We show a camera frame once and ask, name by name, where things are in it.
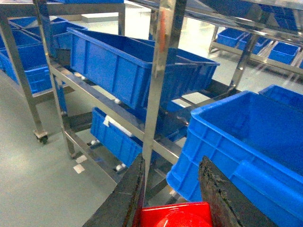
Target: metal shelf frame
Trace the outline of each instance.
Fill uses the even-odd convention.
[[[134,136],[143,141],[143,157],[146,161],[146,184],[148,186],[148,175],[151,168],[151,155],[152,151],[156,151],[163,158],[172,164],[178,161],[178,157],[181,153],[181,147],[171,142],[167,138],[155,134],[155,128],[157,123],[157,116],[159,112],[160,95],[163,85],[164,72],[166,68],[166,61],[168,57],[169,49],[178,48],[178,43],[180,39],[180,33],[182,28],[182,22],[184,16],[192,16],[190,12],[193,9],[186,8],[187,0],[161,0],[160,6],[155,7],[154,5],[144,5],[139,0],[132,0],[133,2],[139,3],[143,6],[147,6],[152,9],[151,13],[151,26],[150,26],[150,38],[155,39],[155,51],[153,57],[153,66],[151,73],[151,83],[148,97],[147,106],[147,116],[145,125],[134,117],[132,114],[127,112],[122,106],[116,104],[113,100],[110,100],[102,93],[98,92],[86,81],[81,80],[79,77],[75,76],[72,72],[61,66],[55,58],[49,54],[48,41],[49,32],[45,30],[45,23],[47,24],[47,18],[50,15],[59,14],[83,14],[83,13],[100,13],[100,12],[119,12],[119,34],[125,34],[125,7],[121,4],[47,4],[46,0],[34,0],[34,4],[20,4],[13,6],[13,4],[0,4],[0,15],[2,15],[0,20],[1,35],[6,38],[11,38],[11,31],[6,35],[3,35],[6,28],[8,28],[7,17],[13,17],[18,15],[25,16],[24,10],[27,9],[27,15],[37,16],[40,32],[42,36],[43,46],[45,50],[45,55],[50,70],[51,81],[53,85],[53,92],[56,101],[57,112],[60,119],[60,124],[62,128],[62,133],[66,145],[66,149],[71,157],[76,157],[75,147],[79,148],[81,153],[85,154],[88,158],[94,156],[94,150],[87,143],[85,143],[76,132],[87,129],[90,127],[91,115],[90,113],[85,113],[78,116],[69,116],[68,110],[63,105],[65,103],[64,86],[63,82],[68,85],[71,89],[78,91],[84,98],[93,103],[96,107],[101,109],[103,112],[108,114],[117,123],[125,127]],[[219,14],[211,10],[197,10],[199,13],[204,15],[203,21],[218,24],[218,19],[226,19],[225,16],[220,16]],[[297,41],[301,41],[302,37],[298,34],[288,34],[284,30],[275,30],[274,27],[264,26],[264,23],[268,19],[268,14],[263,13],[259,15],[257,22],[247,22],[242,19],[232,18],[230,21],[222,22],[222,24],[229,24],[229,26],[240,27],[238,24],[245,23],[249,27],[249,30],[253,32],[253,36],[248,41],[244,51],[239,53],[241,55],[240,61],[233,75],[232,81],[229,86],[224,85],[218,81],[213,80],[210,87],[207,90],[200,91],[201,94],[208,96],[210,99],[194,104],[189,100],[182,98],[183,101],[190,104],[190,107],[183,108],[180,111],[172,113],[169,115],[171,121],[175,121],[176,124],[187,125],[190,119],[190,111],[199,106],[203,106],[217,100],[223,99],[237,92],[237,86],[241,80],[247,62],[250,59],[253,47],[258,39],[259,35],[264,35],[264,29],[269,31],[272,36],[280,35],[282,39],[285,37],[292,37]],[[19,78],[21,82],[24,82],[25,75],[22,74],[23,69],[19,68],[21,64],[18,56],[16,45],[6,44],[7,49],[13,52],[10,55],[11,60],[14,62],[15,71],[19,72]],[[120,177],[114,172],[104,161],[98,162],[98,165],[107,173],[110,179],[114,182],[118,182]],[[162,180],[158,185],[150,187],[153,189],[147,197],[155,195],[165,186],[165,180]]]
[[[119,13],[118,31],[119,34],[124,34],[125,30],[125,4],[61,4],[61,3],[50,3],[46,5],[49,16],[57,15],[74,15],[74,14],[85,14],[85,13]],[[31,17],[37,16],[37,8],[31,0],[23,0],[21,3],[16,1],[5,1],[0,3],[0,34],[4,41],[6,50],[8,51],[9,58],[13,64],[14,72],[18,79],[18,84],[12,79],[5,75],[2,71],[1,79],[9,84],[13,89],[20,93],[31,112],[35,130],[34,134],[36,138],[43,143],[47,142],[48,133],[44,130],[40,120],[40,116],[36,105],[47,100],[53,99],[53,90],[45,90],[39,93],[32,94],[28,80],[26,78],[18,49],[15,43],[15,39],[10,29],[8,18],[9,17]],[[43,26],[50,25],[50,23],[43,23]],[[70,93],[74,91],[68,86],[64,86],[64,92]]]
[[[209,52],[212,52],[214,49],[216,50],[222,50],[222,51],[227,51],[236,55],[242,55],[243,51],[239,50],[236,47],[229,47],[220,43],[216,42],[216,36],[218,33],[218,26],[215,27],[214,29],[214,33],[213,33],[213,38],[209,47]],[[282,69],[282,70],[286,70],[290,73],[293,74],[299,74],[299,76],[301,78],[303,78],[303,69],[299,68],[302,59],[303,59],[303,53],[302,53],[302,48],[300,49],[300,51],[298,52],[298,54],[296,55],[296,57],[294,58],[293,62],[288,65],[279,61],[275,61],[272,59],[269,59],[268,56],[271,52],[271,50],[275,47],[275,45],[277,45],[278,41],[272,41],[269,45],[267,45],[264,49],[262,49],[260,51],[259,54],[251,54],[250,56],[250,60],[258,62],[258,63],[262,63],[265,64],[267,66],[273,66],[277,69]]]

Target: caster wheel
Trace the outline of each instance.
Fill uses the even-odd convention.
[[[37,137],[37,140],[39,140],[40,143],[46,144],[48,140],[48,136],[43,136],[41,138]]]

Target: crate handle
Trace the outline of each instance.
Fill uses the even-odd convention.
[[[291,204],[297,204],[296,206],[293,205],[291,213],[297,217],[303,218],[302,213],[299,211],[301,210],[300,207],[302,207],[303,204],[302,192],[295,191],[285,183],[277,180],[274,176],[270,176],[268,173],[264,172],[262,169],[253,165],[252,163],[242,161],[232,174],[231,181],[235,182],[235,186],[238,187],[240,191],[243,190],[243,184],[246,184],[247,187],[253,188],[260,194],[265,195],[279,206],[286,207],[289,205],[288,203],[290,201]],[[245,194],[245,196],[257,207],[257,204],[261,206],[262,201],[258,200],[258,198],[254,197],[251,193]]]

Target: crate rim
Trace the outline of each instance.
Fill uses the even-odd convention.
[[[220,101],[217,101],[213,104],[209,104],[200,108],[197,108],[195,110],[193,110],[191,112],[191,115],[194,119],[196,119],[197,121],[199,121],[201,124],[207,126],[208,128],[214,130],[215,132],[219,133],[221,136],[227,138],[228,140],[231,140],[234,144],[236,144],[237,146],[245,149],[246,151],[248,151],[249,153],[252,153],[253,155],[257,156],[258,158],[260,158],[261,160],[265,161],[266,163],[269,163],[271,166],[273,166],[276,170],[278,170],[279,172],[291,177],[292,179],[296,180],[297,182],[303,184],[303,176],[298,174],[297,172],[285,167],[284,165],[278,163],[277,161],[267,157],[266,155],[262,154],[260,151],[254,149],[253,147],[245,144],[244,142],[242,142],[241,140],[239,140],[238,138],[226,133],[225,131],[221,130],[220,128],[214,126],[213,124],[209,123],[208,121],[204,120],[202,117],[199,116],[199,114],[201,114],[203,111],[208,110],[210,108],[215,108],[218,105],[222,104],[223,102],[225,103],[226,101],[231,101],[234,100],[242,95],[246,95],[246,94],[252,94],[254,96],[258,96],[258,94],[251,92],[251,91],[243,91],[240,92],[236,95],[230,96],[228,98],[222,99]],[[283,108],[286,108],[285,105],[279,104],[269,98],[267,98],[270,102],[274,102],[276,103],[276,105],[279,105]],[[198,138],[200,138],[199,135],[197,135],[197,133],[191,129],[188,128],[188,130],[190,131],[190,133],[194,134],[195,136],[197,136]]]
[[[102,42],[102,41],[100,41],[100,40],[97,40],[97,39],[95,39],[95,38],[93,38],[93,37],[91,37],[91,36],[89,36],[89,35],[87,35],[87,34],[81,32],[81,29],[70,28],[70,27],[68,27],[68,28],[67,28],[67,31],[69,31],[70,33],[72,33],[72,34],[78,36],[79,38],[82,38],[82,39],[84,39],[84,40],[87,40],[87,41],[89,41],[89,42],[92,42],[93,44],[95,44],[95,45],[97,45],[97,46],[99,46],[99,47],[101,47],[101,48],[107,49],[107,50],[113,52],[114,54],[116,54],[116,55],[118,55],[118,56],[120,56],[120,57],[122,57],[122,58],[124,58],[124,59],[126,59],[126,60],[128,60],[128,61],[131,61],[131,62],[133,62],[133,63],[135,63],[135,64],[137,64],[137,65],[140,65],[140,66],[143,67],[143,68],[146,68],[146,69],[151,69],[151,68],[152,68],[152,61],[151,61],[151,62],[144,61],[144,60],[141,60],[141,59],[139,59],[139,58],[137,58],[137,57],[135,57],[135,56],[132,56],[132,55],[130,55],[130,54],[128,54],[128,53],[125,53],[125,52],[123,52],[123,51],[121,51],[121,50],[119,50],[119,49],[117,49],[117,48],[115,48],[115,47],[113,47],[113,46],[111,46],[111,45],[108,45],[108,44],[106,44],[106,43],[104,43],[104,42]],[[95,32],[95,33],[114,35],[114,34],[103,33],[103,32]],[[115,35],[115,36],[126,37],[126,38],[128,38],[128,39],[130,39],[130,40],[137,41],[136,39],[132,39],[132,38],[127,37],[127,36],[122,36],[122,35]],[[166,70],[169,70],[172,66],[174,66],[174,69],[175,69],[176,66],[180,66],[180,67],[186,66],[187,68],[195,68],[195,67],[197,66],[197,64],[194,63],[194,62],[192,62],[192,63],[189,62],[189,63],[167,64],[167,65],[166,65]]]

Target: gray floor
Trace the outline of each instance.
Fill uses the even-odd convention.
[[[126,35],[148,37],[149,14],[127,13]],[[117,33],[117,22],[86,25],[91,30]],[[214,79],[229,84],[238,56],[228,53],[208,55],[213,26],[189,19],[180,40],[182,49],[221,63]],[[249,66],[239,89],[258,92],[275,83],[303,94],[303,86],[285,72],[273,73],[262,65]],[[115,184],[89,161],[78,174],[64,148],[54,101],[38,106],[49,143],[39,144],[24,100],[0,79],[0,226],[4,227],[80,227],[102,204]],[[190,96],[193,101],[203,97]],[[74,113],[89,111],[92,105],[77,92],[67,95]],[[83,132],[89,141],[92,136]]]

